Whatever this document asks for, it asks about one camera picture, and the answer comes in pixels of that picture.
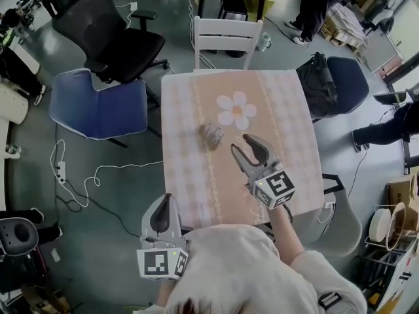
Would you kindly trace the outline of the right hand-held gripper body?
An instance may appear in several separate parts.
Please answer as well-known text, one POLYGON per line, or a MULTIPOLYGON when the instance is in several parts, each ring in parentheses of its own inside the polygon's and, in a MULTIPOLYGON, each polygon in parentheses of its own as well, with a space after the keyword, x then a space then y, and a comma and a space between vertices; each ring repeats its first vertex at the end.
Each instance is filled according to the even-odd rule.
POLYGON ((246 188, 267 209, 273 210, 293 197, 295 185, 278 157, 258 164, 246 161, 246 188))

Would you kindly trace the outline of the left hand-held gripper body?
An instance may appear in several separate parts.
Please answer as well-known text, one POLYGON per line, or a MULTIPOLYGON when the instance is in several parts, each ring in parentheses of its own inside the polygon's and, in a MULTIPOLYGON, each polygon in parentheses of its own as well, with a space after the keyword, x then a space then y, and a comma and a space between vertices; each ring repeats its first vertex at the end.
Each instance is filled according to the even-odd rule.
POLYGON ((189 254, 183 247, 153 237, 141 237, 137 250, 139 274, 144 279, 182 278, 189 254))

